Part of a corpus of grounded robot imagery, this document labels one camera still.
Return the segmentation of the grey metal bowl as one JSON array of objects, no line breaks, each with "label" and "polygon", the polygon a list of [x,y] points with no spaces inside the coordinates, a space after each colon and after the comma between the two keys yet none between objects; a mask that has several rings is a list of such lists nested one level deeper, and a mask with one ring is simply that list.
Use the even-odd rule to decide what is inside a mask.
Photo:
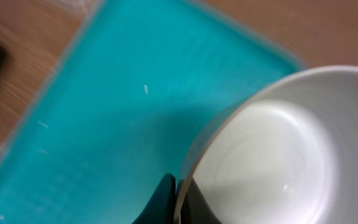
[{"label": "grey metal bowl", "polygon": [[183,162],[221,223],[358,223],[358,67],[289,75],[235,103]]}]

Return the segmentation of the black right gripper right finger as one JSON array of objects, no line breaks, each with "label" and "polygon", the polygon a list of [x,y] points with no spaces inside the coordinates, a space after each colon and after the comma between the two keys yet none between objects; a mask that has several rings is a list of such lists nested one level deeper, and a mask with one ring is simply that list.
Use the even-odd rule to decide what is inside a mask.
[{"label": "black right gripper right finger", "polygon": [[221,224],[192,179],[181,207],[181,224]]}]

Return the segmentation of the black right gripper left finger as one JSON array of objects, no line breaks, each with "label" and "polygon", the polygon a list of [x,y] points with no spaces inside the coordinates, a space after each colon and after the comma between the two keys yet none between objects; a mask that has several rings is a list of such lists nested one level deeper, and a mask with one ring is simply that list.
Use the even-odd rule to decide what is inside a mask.
[{"label": "black right gripper left finger", "polygon": [[176,199],[175,177],[165,174],[133,224],[172,224]]}]

